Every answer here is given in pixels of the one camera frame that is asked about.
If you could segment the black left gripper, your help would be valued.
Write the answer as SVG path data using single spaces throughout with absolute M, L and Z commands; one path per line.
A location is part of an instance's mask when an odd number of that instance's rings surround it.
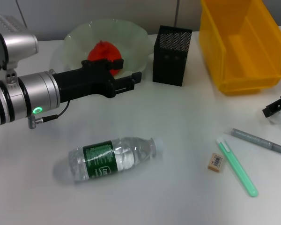
M 62 103 L 94 94 L 113 98 L 116 94 L 133 90 L 135 84 L 141 82 L 142 72 L 114 79 L 110 70 L 121 70 L 123 59 L 83 60 L 81 64 L 79 69 L 53 75 Z

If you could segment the white paper ball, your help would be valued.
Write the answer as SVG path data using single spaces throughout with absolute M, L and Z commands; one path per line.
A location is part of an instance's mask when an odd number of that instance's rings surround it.
M 272 124 L 281 124 L 281 111 L 267 118 Z

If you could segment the orange ribbed fruit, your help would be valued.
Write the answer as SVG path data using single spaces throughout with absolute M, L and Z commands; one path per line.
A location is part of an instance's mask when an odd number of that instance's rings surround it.
M 122 59 L 122 56 L 118 48 L 114 44 L 102 40 L 95 45 L 87 57 L 89 61 L 108 60 L 113 62 L 119 59 Z

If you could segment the clear green-label water bottle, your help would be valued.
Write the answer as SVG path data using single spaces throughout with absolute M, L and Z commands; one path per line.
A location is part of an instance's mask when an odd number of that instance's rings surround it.
M 129 170 L 163 154 L 165 145 L 160 138 L 123 137 L 69 152 L 70 171 L 75 182 L 83 182 Z

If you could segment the grey marker pen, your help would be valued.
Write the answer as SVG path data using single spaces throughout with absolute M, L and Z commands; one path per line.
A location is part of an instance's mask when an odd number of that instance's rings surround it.
M 238 130 L 238 129 L 235 129 L 235 128 L 230 129 L 228 131 L 228 134 L 230 134 L 230 135 L 232 135 L 236 138 L 242 139 L 244 141 L 253 143 L 257 146 L 260 146 L 260 147 L 263 147 L 265 149 L 272 150 L 274 152 L 277 152 L 277 153 L 281 154 L 281 145 L 278 145 L 274 142 L 265 140 L 263 138 L 255 136 L 255 135 L 251 135 L 247 132 L 244 132 L 244 131 L 241 131 L 241 130 Z

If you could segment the green glass fruit plate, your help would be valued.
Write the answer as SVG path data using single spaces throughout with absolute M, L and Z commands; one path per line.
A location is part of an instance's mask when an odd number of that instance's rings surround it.
M 70 70 L 80 68 L 81 62 L 101 41 L 116 47 L 124 60 L 116 79 L 143 72 L 154 51 L 153 43 L 142 27 L 126 20 L 100 19 L 83 23 L 65 37 L 61 53 L 63 65 Z

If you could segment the black mesh pen holder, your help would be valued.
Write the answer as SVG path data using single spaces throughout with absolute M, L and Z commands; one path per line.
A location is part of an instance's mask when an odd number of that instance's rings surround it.
M 161 25 L 154 44 L 153 82 L 182 86 L 192 30 Z

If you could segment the green pen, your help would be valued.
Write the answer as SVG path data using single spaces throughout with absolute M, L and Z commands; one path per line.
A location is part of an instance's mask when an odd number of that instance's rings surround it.
M 251 181 L 250 177 L 247 175 L 246 171 L 238 161 L 237 157 L 233 153 L 232 149 L 228 145 L 228 143 L 221 138 L 218 138 L 216 140 L 216 143 L 223 153 L 223 155 L 226 157 L 228 163 L 230 164 L 232 170 L 234 171 L 235 175 L 245 188 L 247 194 L 250 197 L 257 197 L 258 196 L 258 190 L 256 189 L 255 185 Z

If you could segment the beige eraser with barcode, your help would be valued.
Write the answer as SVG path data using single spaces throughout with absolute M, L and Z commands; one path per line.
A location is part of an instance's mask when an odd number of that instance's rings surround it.
M 207 168 L 211 171 L 219 173 L 221 171 L 223 161 L 224 157 L 222 155 L 213 153 L 209 160 Z

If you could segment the yellow plastic storage bin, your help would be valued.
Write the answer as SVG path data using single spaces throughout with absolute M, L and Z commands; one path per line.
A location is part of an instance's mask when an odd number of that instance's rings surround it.
M 211 79 L 226 95 L 281 80 L 281 30 L 262 0 L 201 0 L 199 43 Z

